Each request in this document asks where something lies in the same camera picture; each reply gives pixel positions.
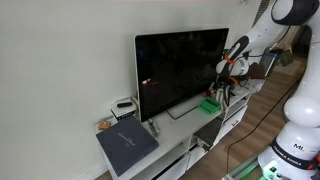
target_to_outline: electronic device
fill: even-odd
[[[135,37],[142,122],[209,88],[228,31],[224,28]]]
[[[135,103],[132,103],[131,98],[117,101],[111,104],[111,112],[117,120],[121,120],[127,116],[133,115],[137,110]]]
[[[159,146],[133,116],[124,118],[96,136],[117,176]]]
[[[294,95],[284,106],[289,122],[258,156],[259,165],[267,180],[320,179],[319,4],[319,0],[274,1],[252,29],[231,47],[216,68],[219,75],[224,77],[246,74],[246,68],[237,66],[235,62],[242,52],[270,47],[272,43],[274,45],[271,47],[275,47],[283,38],[274,42],[285,31],[288,32],[288,26],[307,25],[312,29],[306,70]]]

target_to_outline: wooden floor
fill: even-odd
[[[229,145],[252,131],[290,87],[295,84],[302,75],[306,65],[306,61],[302,59],[297,60],[302,61],[302,63],[294,75],[273,72],[272,76],[267,78],[262,90],[251,96],[248,109],[241,123],[221,139],[218,145],[193,165],[193,167],[180,178],[181,180],[220,180],[227,174],[227,151]],[[232,146],[229,156],[229,171],[261,151],[261,149],[267,146],[280,132],[284,125],[282,106],[286,97],[287,96],[270,112],[253,134]],[[98,178],[98,180],[109,179],[111,179],[109,173],[105,173]]]

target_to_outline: black tv screen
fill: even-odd
[[[209,88],[227,35],[226,28],[135,37],[142,122]]]

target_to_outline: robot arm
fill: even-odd
[[[318,9],[318,0],[277,0],[260,17],[255,26],[241,37],[226,53],[225,59],[217,66],[220,77],[245,75],[249,62],[236,58],[256,48],[270,46],[291,25],[302,25]]]
[[[242,52],[270,46],[287,26],[305,24],[312,29],[305,74],[284,108],[290,121],[270,147],[258,156],[265,179],[320,179],[320,173],[314,165],[320,152],[319,22],[319,0],[276,0],[216,67],[221,77],[244,75],[248,71],[249,63],[242,59],[237,60]]]

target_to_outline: notebook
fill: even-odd
[[[96,136],[117,176],[159,146],[134,116],[124,118]]]

